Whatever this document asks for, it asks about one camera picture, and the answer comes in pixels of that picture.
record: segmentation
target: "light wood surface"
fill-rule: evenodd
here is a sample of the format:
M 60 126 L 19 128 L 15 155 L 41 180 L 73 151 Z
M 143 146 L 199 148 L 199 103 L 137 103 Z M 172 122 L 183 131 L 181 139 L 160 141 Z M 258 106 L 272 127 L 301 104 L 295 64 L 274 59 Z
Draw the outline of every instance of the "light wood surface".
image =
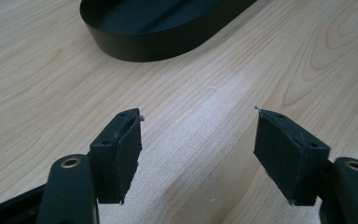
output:
M 102 223 L 320 223 L 292 207 L 253 154 L 255 105 L 358 159 L 358 0 L 260 0 L 187 54 L 128 63 L 102 53 L 80 0 L 0 0 L 0 202 L 87 153 L 139 107 L 144 150 Z

